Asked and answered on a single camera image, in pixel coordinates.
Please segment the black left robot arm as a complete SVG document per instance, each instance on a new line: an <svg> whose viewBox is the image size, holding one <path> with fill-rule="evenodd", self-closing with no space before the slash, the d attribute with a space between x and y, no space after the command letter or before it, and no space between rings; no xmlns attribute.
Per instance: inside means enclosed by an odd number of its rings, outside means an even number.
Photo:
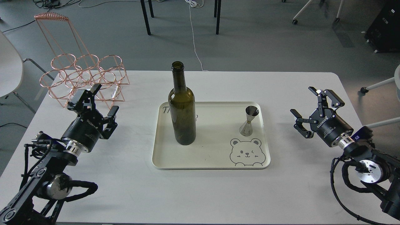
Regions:
<svg viewBox="0 0 400 225"><path fill-rule="evenodd" d="M101 84L76 91L67 109L77 114L61 139L39 132L25 145L25 169L19 192L1 211L2 225L54 225L65 202L85 198L98 189L94 182L72 180L64 173L78 156L89 153L99 139L109 139L117 127L113 106L106 117L96 109Z"/></svg>

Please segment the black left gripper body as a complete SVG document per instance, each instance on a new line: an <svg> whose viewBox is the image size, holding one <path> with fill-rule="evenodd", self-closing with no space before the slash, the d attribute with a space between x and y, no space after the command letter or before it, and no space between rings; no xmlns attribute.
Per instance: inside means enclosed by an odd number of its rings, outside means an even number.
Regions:
<svg viewBox="0 0 400 225"><path fill-rule="evenodd" d="M87 152L91 152L100 138L103 116L99 111L87 111L69 125L61 139L63 142L74 140L84 146Z"/></svg>

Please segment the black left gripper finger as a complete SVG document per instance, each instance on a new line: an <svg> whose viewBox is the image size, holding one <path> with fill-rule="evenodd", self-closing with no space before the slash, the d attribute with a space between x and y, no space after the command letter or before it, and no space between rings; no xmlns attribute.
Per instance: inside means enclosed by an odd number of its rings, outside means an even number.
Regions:
<svg viewBox="0 0 400 225"><path fill-rule="evenodd" d="M100 139L109 139L116 127L118 126L116 119L116 113L119 110L119 106L113 106L101 121L101 125L105 124L106 128L104 130L100 129Z"/></svg>
<svg viewBox="0 0 400 225"><path fill-rule="evenodd" d="M74 111L75 113L95 111L95 96L101 87L101 84L95 84L90 90L77 90L71 101L67 103L67 109L69 111Z"/></svg>

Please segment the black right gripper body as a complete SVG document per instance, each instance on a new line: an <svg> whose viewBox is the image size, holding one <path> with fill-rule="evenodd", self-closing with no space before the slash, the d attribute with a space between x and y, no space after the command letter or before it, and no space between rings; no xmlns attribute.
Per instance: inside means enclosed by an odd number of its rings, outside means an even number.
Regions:
<svg viewBox="0 0 400 225"><path fill-rule="evenodd" d="M317 121L315 132L329 147L334 147L334 141L343 133L351 135L354 131L340 116L318 118Z"/></svg>

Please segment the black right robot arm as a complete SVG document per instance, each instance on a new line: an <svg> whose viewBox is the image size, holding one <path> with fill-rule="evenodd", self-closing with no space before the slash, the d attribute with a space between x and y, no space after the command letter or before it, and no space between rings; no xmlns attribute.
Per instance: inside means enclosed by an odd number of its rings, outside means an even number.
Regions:
<svg viewBox="0 0 400 225"><path fill-rule="evenodd" d="M337 202L357 220L377 224L350 211L340 201L334 186L334 172L337 164L343 162L344 184L358 193L373 193L381 201L381 210L399 220L399 159L376 149L369 127L363 126L354 132L336 112L345 103L334 91L308 88L317 96L317 108L308 118L291 109L295 117L294 128L304 138L312 138L316 133L329 147L338 146L343 150L340 157L332 160L330 170L331 189Z"/></svg>

